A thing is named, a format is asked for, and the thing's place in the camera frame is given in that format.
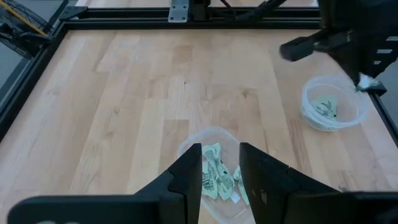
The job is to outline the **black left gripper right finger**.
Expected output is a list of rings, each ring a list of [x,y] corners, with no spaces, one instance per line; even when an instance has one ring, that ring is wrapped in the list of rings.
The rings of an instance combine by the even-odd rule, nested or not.
[[[247,142],[239,166],[256,223],[397,224],[397,192],[340,192]]]

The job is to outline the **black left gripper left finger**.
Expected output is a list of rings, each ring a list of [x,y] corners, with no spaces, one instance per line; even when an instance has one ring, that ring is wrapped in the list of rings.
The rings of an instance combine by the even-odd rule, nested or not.
[[[36,196],[15,204],[8,223],[197,223],[202,185],[201,144],[130,195]]]

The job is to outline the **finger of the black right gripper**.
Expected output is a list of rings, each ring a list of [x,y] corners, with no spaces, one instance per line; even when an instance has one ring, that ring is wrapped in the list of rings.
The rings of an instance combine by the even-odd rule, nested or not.
[[[308,57],[314,51],[331,53],[352,43],[352,30],[322,29],[310,36],[297,37],[279,47],[283,59],[291,62]]]

